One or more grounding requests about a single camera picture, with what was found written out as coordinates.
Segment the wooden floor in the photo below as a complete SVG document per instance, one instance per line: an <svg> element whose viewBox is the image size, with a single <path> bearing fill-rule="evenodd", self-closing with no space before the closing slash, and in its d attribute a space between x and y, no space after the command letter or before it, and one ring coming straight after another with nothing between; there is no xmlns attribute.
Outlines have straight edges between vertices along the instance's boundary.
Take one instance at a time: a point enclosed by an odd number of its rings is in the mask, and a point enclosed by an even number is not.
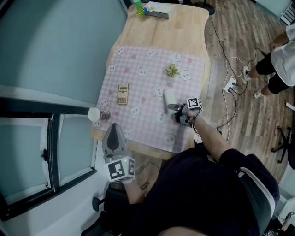
<svg viewBox="0 0 295 236"><path fill-rule="evenodd" d="M268 44L281 32L285 25L273 15L265 12L249 0L209 0L208 3L215 7L212 20L217 34L224 47L227 58L238 57L243 65L254 58L254 49L258 47L268 53ZM222 96L224 78L226 76L225 57L218 38L215 35L212 21L209 18L205 28L205 41L211 61L210 79L206 83L200 99L203 102L203 118L213 127L226 123L226 109ZM256 51L256 59L249 63L254 66L263 55ZM237 59L230 60L231 67L236 75L240 75L242 65ZM285 106L286 102L293 104L293 89L289 88L278 95L269 98L255 99L253 93L263 88L269 76L252 80L248 83L246 92L242 96L235 94L236 115L230 122L229 144L244 154L253 153L262 161L271 174L279 182L287 165L287 156L282 164L277 160L281 152L271 153L271 148L276 147L281 141L277 126L286 132L287 126L292 125L293 113ZM237 93L242 93L245 86L238 78ZM231 94L226 94L229 118L234 112L234 100ZM222 134L226 138L228 127L224 126ZM140 157L147 163L149 160L160 166L160 161L150 157ZM155 166L149 165L140 175L140 184L150 182L148 189L153 185L158 175Z"/></svg>

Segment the black shirt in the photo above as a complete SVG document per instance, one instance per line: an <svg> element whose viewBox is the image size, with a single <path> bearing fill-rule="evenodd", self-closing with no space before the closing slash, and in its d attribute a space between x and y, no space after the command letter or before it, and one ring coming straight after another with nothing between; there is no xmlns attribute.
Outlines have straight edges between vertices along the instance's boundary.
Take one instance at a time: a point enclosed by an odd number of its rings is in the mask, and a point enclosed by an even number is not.
<svg viewBox="0 0 295 236"><path fill-rule="evenodd" d="M170 227L188 227L210 236L259 235L247 193L235 170L248 168L277 203L276 180L253 154L225 151L219 164L203 147L171 158L142 204L130 206L133 217L123 236L156 236Z"/></svg>

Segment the cartoon print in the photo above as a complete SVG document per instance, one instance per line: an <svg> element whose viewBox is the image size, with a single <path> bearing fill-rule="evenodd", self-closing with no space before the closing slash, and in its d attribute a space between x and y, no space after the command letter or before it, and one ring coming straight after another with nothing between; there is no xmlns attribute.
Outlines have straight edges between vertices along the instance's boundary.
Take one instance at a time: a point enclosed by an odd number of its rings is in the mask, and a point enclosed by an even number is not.
<svg viewBox="0 0 295 236"><path fill-rule="evenodd" d="M126 126L123 126L123 133L125 138L131 139L133 133L131 132L131 129L127 129Z"/></svg>
<svg viewBox="0 0 295 236"><path fill-rule="evenodd" d="M168 86L169 88L173 88L173 83L171 83L171 82L167 82L167 86Z"/></svg>
<svg viewBox="0 0 295 236"><path fill-rule="evenodd" d="M117 55L118 55L118 56L121 56L121 54L122 54L122 53L125 53L126 50L125 50L124 47L119 47L119 48L116 50L116 52L117 52Z"/></svg>
<svg viewBox="0 0 295 236"><path fill-rule="evenodd" d="M171 61L180 61L182 55L180 53L173 52L171 54Z"/></svg>
<svg viewBox="0 0 295 236"><path fill-rule="evenodd" d="M180 76L182 81L189 80L192 78L190 71L181 71Z"/></svg>
<svg viewBox="0 0 295 236"><path fill-rule="evenodd" d="M100 101L100 107L101 107L101 108L105 108L105 107L109 107L109 106L110 106L110 105L108 104L106 98L104 98L104 99L102 99L102 100Z"/></svg>
<svg viewBox="0 0 295 236"><path fill-rule="evenodd" d="M137 118L137 116L142 116L142 113L140 112L140 109L138 106L134 106L133 108L131 108L130 113L133 119Z"/></svg>
<svg viewBox="0 0 295 236"><path fill-rule="evenodd" d="M175 143L175 136L172 134L165 135L164 142L167 146L173 145Z"/></svg>
<svg viewBox="0 0 295 236"><path fill-rule="evenodd" d="M158 56L158 55L159 55L159 54L157 54L156 50L153 50L153 49L151 49L151 50L149 50L149 51L147 52L147 57L150 58L150 59L152 59L153 56Z"/></svg>
<svg viewBox="0 0 295 236"><path fill-rule="evenodd" d="M117 64L113 64L112 62L109 64L107 70L109 72L114 72L116 70Z"/></svg>
<svg viewBox="0 0 295 236"><path fill-rule="evenodd" d="M100 120L97 120L97 121L93 122L93 126L94 126L94 127L97 127L97 128L101 127L101 122L100 122Z"/></svg>
<svg viewBox="0 0 295 236"><path fill-rule="evenodd" d="M167 115L164 112L157 112L156 114L156 122L157 123L166 123L167 121Z"/></svg>
<svg viewBox="0 0 295 236"><path fill-rule="evenodd" d="M159 86L159 87L153 87L153 98L156 97L163 97L163 87Z"/></svg>
<svg viewBox="0 0 295 236"><path fill-rule="evenodd" d="M148 71L149 71L148 67L143 68L142 66L140 66L139 71L138 71L138 75L139 76L148 76Z"/></svg>

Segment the window frame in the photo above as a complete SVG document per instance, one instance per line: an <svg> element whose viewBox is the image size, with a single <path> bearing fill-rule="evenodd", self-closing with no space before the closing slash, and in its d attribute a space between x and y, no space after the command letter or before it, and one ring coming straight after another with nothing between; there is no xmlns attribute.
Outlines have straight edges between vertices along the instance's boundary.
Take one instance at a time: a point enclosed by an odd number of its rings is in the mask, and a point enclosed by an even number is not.
<svg viewBox="0 0 295 236"><path fill-rule="evenodd" d="M0 192L0 219L7 221L23 214L46 201L62 194L63 192L84 181L97 172L94 168L95 160L91 162L91 171L59 185L58 169L58 136L59 136L59 119L61 114L78 114L87 115L89 108L80 106L68 106L47 102L37 102L30 100L21 100L14 98L0 98L0 117L9 118L48 118L47 125L47 156L49 179L51 188L42 190L31 196L23 198L17 202L8 205Z"/></svg>

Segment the small plant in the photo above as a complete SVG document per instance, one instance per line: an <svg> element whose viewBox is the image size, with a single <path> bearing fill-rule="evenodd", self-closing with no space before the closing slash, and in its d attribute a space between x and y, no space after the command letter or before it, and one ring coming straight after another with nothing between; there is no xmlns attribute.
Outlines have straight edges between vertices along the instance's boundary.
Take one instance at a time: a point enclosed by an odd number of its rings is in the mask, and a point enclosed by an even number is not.
<svg viewBox="0 0 295 236"><path fill-rule="evenodd" d="M175 64L171 64L167 69L165 69L165 73L172 78L174 78L176 75L180 75Z"/></svg>

